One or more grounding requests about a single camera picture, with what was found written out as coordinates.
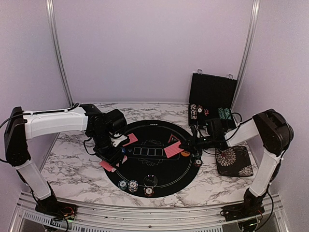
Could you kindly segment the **orange big blind button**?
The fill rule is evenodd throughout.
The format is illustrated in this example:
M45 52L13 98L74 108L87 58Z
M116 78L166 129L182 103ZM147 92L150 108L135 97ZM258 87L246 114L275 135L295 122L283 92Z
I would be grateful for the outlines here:
M188 156L191 155L191 153L188 152L188 151L182 151L182 152L181 152L181 155L184 156L184 157L188 157Z

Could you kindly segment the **red playing card deck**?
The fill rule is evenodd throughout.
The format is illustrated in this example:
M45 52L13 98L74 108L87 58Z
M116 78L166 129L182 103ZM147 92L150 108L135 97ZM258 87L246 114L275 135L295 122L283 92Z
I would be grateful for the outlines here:
M124 162L126 162L126 160L127 160L127 156L124 155L123 160L122 160L121 162L117 163L117 164L116 164L116 167L111 166L108 162L106 162L106 161L104 161L104 160L102 160L99 164L100 164L100 166L103 167L106 171L112 172L112 173L113 173L114 171L116 171L116 169L117 169L121 164L123 164Z

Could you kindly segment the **dealt red card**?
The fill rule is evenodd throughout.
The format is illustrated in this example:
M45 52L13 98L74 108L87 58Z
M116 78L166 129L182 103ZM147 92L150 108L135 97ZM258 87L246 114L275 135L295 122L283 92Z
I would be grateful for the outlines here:
M184 151L183 148L179 147L180 145L181 145L181 142L178 141L164 148L164 152L168 159Z
M129 138L129 142L124 144L123 146L127 146L127 145L130 145L130 144L138 141L137 137L133 133L129 134L128 138Z

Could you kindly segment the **green chip stack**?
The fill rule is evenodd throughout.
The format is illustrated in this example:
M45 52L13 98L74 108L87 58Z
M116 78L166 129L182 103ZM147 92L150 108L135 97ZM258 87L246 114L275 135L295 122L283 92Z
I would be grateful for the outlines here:
M121 189L121 190L126 190L127 186L128 186L128 182L125 181L125 180L120 180L120 181L118 182L118 187L119 187L119 189Z

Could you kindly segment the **clear round dealer button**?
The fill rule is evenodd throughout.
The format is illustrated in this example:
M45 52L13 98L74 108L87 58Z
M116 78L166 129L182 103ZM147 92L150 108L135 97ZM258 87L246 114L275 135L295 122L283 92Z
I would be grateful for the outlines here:
M144 177L143 183L146 187L156 187L158 179L155 175L147 175Z

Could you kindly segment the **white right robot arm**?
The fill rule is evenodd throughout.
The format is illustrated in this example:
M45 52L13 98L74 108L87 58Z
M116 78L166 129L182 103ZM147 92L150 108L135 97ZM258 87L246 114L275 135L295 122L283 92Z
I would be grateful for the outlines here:
M203 149L226 149L246 142L256 136L263 143L263 156L258 172L250 187L246 190L239 206L239 212L250 216L262 204L269 185L278 174L281 160L294 138L294 131L286 119L274 109L268 109L253 115L229 132L225 132L219 118L206 123L208 135L202 136L197 126L190 127L192 136L179 145L192 154Z

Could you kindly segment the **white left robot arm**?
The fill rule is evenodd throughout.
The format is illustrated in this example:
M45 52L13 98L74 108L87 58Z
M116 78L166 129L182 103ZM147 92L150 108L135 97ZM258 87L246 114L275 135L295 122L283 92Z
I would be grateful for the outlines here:
M4 162L28 185L37 197L37 206L51 215L61 211L61 203L37 166L39 159L32 158L30 153L34 147L30 142L51 145L52 139L62 132L84 132L88 140L94 142L93 155L113 168L122 165L123 145L129 142L124 135L127 126L124 114L118 109L103 113L93 104L77 103L70 108L49 111L25 111L15 107L3 125L6 126Z

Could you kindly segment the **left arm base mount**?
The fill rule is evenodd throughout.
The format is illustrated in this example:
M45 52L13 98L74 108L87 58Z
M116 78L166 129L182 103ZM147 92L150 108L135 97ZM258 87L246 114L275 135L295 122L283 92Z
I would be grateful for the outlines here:
M46 199L36 199L35 210L37 212L47 214L58 219L74 219L76 216L77 205L58 201L55 195L51 195Z

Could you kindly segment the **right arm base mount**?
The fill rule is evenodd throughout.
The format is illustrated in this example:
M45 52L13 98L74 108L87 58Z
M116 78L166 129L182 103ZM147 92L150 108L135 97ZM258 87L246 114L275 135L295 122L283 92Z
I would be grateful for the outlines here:
M220 215L226 221L233 221L253 217L265 212L261 201L245 199L243 203L226 205L221 209Z

